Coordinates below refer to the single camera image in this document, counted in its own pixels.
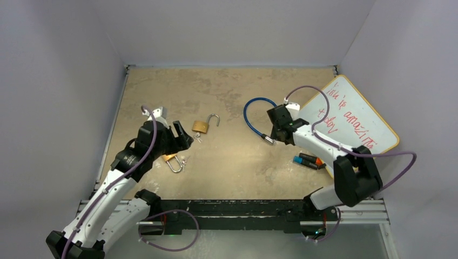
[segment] open padlock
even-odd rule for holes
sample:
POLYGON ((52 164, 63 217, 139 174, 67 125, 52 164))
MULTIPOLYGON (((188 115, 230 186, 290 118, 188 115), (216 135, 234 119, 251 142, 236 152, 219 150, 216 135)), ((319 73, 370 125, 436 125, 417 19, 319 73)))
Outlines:
POLYGON ((207 133, 208 127, 209 127, 208 123, 210 122, 210 118, 212 118, 213 116, 218 118, 218 121, 216 122, 216 126, 218 127, 219 126, 219 116, 212 113, 208 116, 207 122, 198 121, 198 120, 194 121, 194 125, 192 126, 192 131, 207 133))
POLYGON ((177 154, 162 155, 162 159, 164 159, 164 162, 166 162, 169 165, 172 172, 179 173, 181 172, 181 170, 183 170, 183 165, 181 164, 181 161, 178 159, 177 154), (173 158, 175 158, 175 160, 178 162, 180 169, 178 170, 173 169, 172 165, 170 164, 170 160, 172 160, 173 158))

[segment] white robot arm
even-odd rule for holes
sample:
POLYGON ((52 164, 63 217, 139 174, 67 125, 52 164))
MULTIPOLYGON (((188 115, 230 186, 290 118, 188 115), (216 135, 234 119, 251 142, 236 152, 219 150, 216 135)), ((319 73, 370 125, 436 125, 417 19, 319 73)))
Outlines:
POLYGON ((116 155, 101 187, 82 212, 62 232, 52 231, 48 235, 46 243, 55 258, 104 258, 105 252, 127 230, 152 213, 157 213, 154 208, 160 206, 160 198, 147 190, 141 190, 125 210, 110 218, 120 200, 152 168, 155 159, 164 154, 186 150, 193 142, 193 138, 186 134, 178 121, 173 122, 178 137, 173 135, 165 120, 165 108, 160 107, 151 113, 143 110, 143 114, 148 117, 147 121, 140 127, 137 137, 116 155), (157 135, 150 148, 154 131, 151 116, 156 121, 157 135))
POLYGON ((382 188, 383 183, 373 158, 356 158, 341 150, 344 148, 370 154, 368 148, 353 148, 318 131, 313 132, 312 125, 298 118, 299 109, 298 104, 288 103, 267 111, 267 114, 273 124, 272 139, 305 148, 334 170, 333 185, 318 189, 306 197, 311 209, 323 210, 342 204, 352 207, 382 188), (326 144, 314 134, 320 134, 325 140, 339 145, 339 148, 326 144))

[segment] blue cable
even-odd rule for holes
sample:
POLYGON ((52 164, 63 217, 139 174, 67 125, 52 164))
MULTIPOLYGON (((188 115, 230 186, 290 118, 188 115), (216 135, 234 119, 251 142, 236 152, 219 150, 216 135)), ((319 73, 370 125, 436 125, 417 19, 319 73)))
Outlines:
POLYGON ((245 118, 245 122, 247 123, 248 127, 250 127, 257 135, 259 135, 260 137, 264 138, 263 136, 265 136, 265 134, 262 134, 261 132, 259 132, 259 130, 255 129, 251 123, 248 121, 248 118, 246 117, 246 109, 248 108, 248 105, 250 105, 252 102, 254 101, 259 101, 259 100, 262 100, 262 101, 267 101, 269 103, 271 103, 274 107, 276 107, 277 105, 270 99, 267 99, 267 98, 264 98, 264 97, 256 97, 256 98, 253 98, 251 100, 249 100, 246 104, 245 104, 245 107, 244 107, 244 118, 245 118))

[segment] whiteboard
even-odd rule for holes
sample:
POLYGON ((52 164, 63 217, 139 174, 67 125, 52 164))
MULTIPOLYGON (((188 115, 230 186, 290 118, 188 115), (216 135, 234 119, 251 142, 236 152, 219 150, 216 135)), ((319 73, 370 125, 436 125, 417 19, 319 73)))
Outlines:
MULTIPOLYGON (((384 153, 399 143, 398 135, 345 76, 337 76, 323 89, 329 99, 329 115, 316 129, 343 144, 366 146, 372 154, 384 153)), ((310 124, 323 118, 326 101, 317 93, 299 111, 310 124)), ((326 167, 330 176, 334 172, 326 167)))

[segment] padlock shackle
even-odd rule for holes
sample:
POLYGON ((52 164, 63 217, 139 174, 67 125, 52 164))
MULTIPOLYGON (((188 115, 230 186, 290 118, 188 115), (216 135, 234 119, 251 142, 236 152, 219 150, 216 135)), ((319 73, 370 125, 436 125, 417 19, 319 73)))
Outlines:
POLYGON ((177 156, 174 156, 174 158, 175 158, 175 160, 178 162, 178 164, 179 164, 179 166, 180 166, 180 169, 178 169, 178 170, 173 169, 172 165, 170 164, 170 160, 171 160, 171 159, 168 159, 168 160, 165 161, 165 162, 169 165, 170 170, 172 170, 172 172, 174 172, 174 173, 179 173, 179 172, 181 172, 181 170, 183 170, 183 164, 181 163, 181 161, 178 159, 177 156))
POLYGON ((216 115, 216 114, 214 114, 214 113, 212 113, 212 114, 210 114, 210 115, 208 116, 208 118, 207 118, 207 124, 210 122, 210 118, 212 118, 213 116, 215 116, 216 118, 218 118, 218 121, 216 122, 216 126, 218 127, 218 126, 219 126, 219 116, 216 115))

